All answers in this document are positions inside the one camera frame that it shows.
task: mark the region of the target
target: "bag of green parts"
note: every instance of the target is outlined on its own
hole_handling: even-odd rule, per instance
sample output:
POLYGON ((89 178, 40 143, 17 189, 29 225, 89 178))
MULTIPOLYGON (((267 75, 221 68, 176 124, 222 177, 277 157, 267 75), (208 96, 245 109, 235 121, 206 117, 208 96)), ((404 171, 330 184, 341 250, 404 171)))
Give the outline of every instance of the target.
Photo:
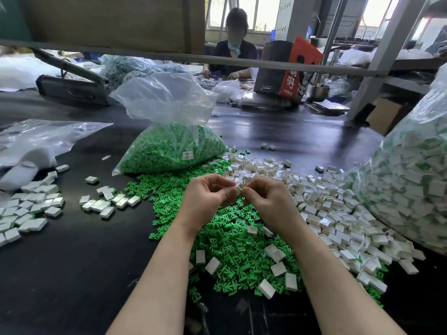
POLYGON ((157 72, 133 78, 110 97, 132 119, 149 119, 112 174, 157 173, 184 169, 228 150, 206 125, 218 95, 198 85, 192 75, 157 72))

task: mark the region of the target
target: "bag of white tiles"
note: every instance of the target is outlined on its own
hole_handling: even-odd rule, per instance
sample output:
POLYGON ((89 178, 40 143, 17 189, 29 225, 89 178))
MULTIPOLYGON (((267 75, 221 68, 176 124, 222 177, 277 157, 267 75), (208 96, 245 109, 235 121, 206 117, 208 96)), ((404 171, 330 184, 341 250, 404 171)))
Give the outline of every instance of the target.
POLYGON ((133 78, 110 97, 132 119, 151 120, 112 174, 156 173, 189 168, 228 150, 208 127, 218 95, 203 89, 190 73, 157 72, 133 78))
POLYGON ((447 64, 430 92, 348 178, 377 219, 447 255, 447 64))

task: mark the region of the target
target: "face mask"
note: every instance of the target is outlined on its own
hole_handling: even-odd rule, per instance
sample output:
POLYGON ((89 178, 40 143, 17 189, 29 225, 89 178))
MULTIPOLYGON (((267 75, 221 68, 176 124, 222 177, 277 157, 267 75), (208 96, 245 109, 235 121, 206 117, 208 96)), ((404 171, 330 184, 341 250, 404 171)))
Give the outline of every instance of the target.
POLYGON ((242 43, 242 41, 239 42, 239 44, 238 44, 237 46, 233 46, 233 45, 230 43, 230 40, 228 40, 228 49, 232 50, 233 52, 236 52, 236 56, 237 56, 237 57, 239 57, 239 55, 240 55, 240 44, 241 44, 241 43, 242 43))

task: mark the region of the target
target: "label on bag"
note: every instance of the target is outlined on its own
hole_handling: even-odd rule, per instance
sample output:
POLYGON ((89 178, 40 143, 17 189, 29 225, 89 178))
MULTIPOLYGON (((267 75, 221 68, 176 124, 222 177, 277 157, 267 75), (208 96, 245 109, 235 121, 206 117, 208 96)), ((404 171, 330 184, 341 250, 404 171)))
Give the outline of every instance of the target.
POLYGON ((194 158, 194 152, 193 151, 184 151, 183 152, 183 159, 184 160, 192 160, 194 158))

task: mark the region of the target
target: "woman's hand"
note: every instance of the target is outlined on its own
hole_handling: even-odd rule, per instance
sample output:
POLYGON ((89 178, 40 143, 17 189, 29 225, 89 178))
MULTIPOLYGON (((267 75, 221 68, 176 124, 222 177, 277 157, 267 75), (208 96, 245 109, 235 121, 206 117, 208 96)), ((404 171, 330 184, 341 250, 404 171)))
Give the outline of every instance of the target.
POLYGON ((298 223, 304 223, 304 220, 286 186, 262 177, 251 181, 240 194, 245 198, 244 203, 253 204, 264 222, 290 244, 298 223))
POLYGON ((209 69, 203 69, 202 72, 200 72, 201 75, 203 75, 205 78, 210 78, 210 70, 209 69))
POLYGON ((190 180, 174 223, 182 224, 187 232, 196 237, 219 206, 236 202, 239 190, 236 183, 219 174, 207 174, 190 180))
POLYGON ((240 71, 235 71, 228 76, 228 80, 237 80, 240 78, 240 71))

